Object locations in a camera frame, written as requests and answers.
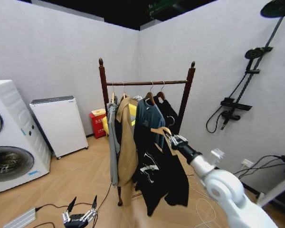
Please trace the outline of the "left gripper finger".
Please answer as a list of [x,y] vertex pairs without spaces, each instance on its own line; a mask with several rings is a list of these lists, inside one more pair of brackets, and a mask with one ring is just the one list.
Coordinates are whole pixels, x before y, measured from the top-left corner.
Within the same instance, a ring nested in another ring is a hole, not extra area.
[[62,213],[62,219],[63,219],[63,222],[64,223],[68,223],[71,221],[71,218],[70,218],[70,213],[75,205],[75,202],[76,202],[76,197],[74,197],[74,199],[69,203],[66,211],[64,211]]
[[90,222],[96,217],[97,215],[96,206],[97,206],[97,195],[94,198],[91,209],[82,217],[83,222]]

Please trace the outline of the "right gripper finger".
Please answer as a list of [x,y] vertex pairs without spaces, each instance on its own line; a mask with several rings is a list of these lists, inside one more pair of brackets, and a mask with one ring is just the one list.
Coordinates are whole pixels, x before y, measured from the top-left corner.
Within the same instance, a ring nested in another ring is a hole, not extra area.
[[181,138],[179,135],[168,135],[166,136],[167,144],[172,148],[172,149],[177,149],[178,145],[181,142]]
[[184,138],[181,135],[171,135],[169,133],[166,133],[166,137],[168,138],[170,144],[187,144],[188,140],[186,138]]

